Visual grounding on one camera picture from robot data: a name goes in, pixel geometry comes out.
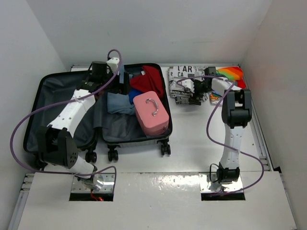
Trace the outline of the grey-blue cloth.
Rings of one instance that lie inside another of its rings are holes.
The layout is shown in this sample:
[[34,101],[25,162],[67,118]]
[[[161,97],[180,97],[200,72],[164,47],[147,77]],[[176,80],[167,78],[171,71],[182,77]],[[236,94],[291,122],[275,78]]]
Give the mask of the grey-blue cloth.
[[[123,83],[122,78],[125,76],[130,77],[124,69],[120,70],[120,83]],[[108,92],[107,93],[107,112],[110,114],[127,114],[135,115],[134,104],[129,102],[129,96],[120,93]]]

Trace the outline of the red shirt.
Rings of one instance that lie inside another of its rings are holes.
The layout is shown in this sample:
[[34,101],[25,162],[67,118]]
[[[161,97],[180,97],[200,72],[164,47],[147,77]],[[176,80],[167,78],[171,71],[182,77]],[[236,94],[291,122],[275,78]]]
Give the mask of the red shirt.
[[152,66],[142,66],[142,72],[130,80],[130,86],[142,93],[154,91],[159,99],[163,99],[165,90],[163,86],[162,77],[157,68]]

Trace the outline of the pink vanity case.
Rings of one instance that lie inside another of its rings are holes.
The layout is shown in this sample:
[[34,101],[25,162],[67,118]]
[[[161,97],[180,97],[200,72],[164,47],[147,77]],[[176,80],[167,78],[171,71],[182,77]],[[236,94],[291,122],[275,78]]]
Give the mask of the pink vanity case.
[[136,117],[146,136],[158,136],[166,132],[169,115],[156,92],[135,96],[133,103]]

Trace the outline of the rainbow striped garment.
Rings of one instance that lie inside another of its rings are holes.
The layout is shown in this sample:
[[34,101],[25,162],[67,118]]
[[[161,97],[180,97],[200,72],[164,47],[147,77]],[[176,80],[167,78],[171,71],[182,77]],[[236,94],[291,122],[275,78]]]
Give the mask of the rainbow striped garment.
[[240,67],[225,67],[217,69],[216,72],[219,76],[225,76],[231,81],[235,81],[237,87],[242,89],[246,88],[246,84],[243,80],[244,73]]

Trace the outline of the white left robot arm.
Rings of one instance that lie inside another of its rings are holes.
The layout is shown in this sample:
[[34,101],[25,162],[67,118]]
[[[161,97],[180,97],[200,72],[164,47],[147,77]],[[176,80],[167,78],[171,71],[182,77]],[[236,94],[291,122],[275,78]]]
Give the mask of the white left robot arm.
[[96,167],[79,156],[73,137],[83,117],[95,105],[99,89],[115,86],[113,81],[119,75],[120,66],[118,57],[92,62],[92,71],[77,84],[70,102],[47,126],[38,129],[36,138],[41,162],[66,168],[85,180],[93,177]]

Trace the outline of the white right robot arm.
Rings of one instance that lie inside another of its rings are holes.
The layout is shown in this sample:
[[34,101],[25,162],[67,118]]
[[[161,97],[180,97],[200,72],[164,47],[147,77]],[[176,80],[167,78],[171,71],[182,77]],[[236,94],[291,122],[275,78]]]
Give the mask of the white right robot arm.
[[239,178],[239,150],[245,128],[252,118],[251,91],[238,87],[235,81],[225,77],[204,76],[192,78],[185,85],[193,93],[215,91],[221,96],[222,121],[225,126],[224,150],[217,165],[216,178],[212,183],[232,183]]

